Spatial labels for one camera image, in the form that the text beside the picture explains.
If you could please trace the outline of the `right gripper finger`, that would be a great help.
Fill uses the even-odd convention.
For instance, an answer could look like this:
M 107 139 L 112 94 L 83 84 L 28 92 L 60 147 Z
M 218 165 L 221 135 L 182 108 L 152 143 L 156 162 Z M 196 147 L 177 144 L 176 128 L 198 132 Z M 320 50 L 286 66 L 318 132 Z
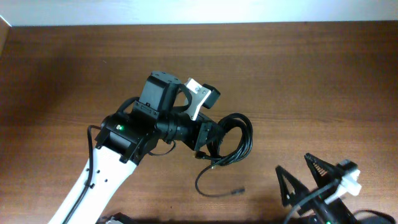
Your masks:
M 341 181 L 343 171 L 335 165 L 325 162 L 316 156 L 304 155 L 308 168 L 318 187 L 324 187 L 334 181 Z
M 296 179 L 291 173 L 285 170 L 282 166 L 275 168 L 277 179 L 279 182 L 280 195 L 282 205 L 296 205 L 304 199 L 309 193 L 309 189 Z

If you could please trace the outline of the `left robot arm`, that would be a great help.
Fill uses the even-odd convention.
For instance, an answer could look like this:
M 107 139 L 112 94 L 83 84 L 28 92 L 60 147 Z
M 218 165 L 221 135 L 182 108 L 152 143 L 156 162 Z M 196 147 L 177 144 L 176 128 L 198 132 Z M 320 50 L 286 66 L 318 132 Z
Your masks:
M 89 138 L 89 159 L 51 223 L 96 223 L 121 184 L 157 143 L 183 142 L 193 151 L 214 141 L 221 127 L 200 112 L 220 97 L 213 86 L 153 71 L 139 97 L 126 100 Z

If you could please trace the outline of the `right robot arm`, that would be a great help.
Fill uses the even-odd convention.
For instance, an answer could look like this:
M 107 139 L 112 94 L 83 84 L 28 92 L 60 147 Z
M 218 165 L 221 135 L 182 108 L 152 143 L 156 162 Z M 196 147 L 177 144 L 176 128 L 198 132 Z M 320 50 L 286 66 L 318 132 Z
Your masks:
M 396 223 L 392 216 L 375 211 L 360 210 L 351 212 L 343 203 L 342 196 L 359 195 L 362 186 L 358 183 L 358 165 L 345 159 L 335 165 L 311 153 L 304 155 L 308 168 L 317 184 L 309 190 L 301 181 L 277 166 L 282 205 L 292 208 L 283 222 L 293 220 L 297 223 L 347 224 L 347 223 Z

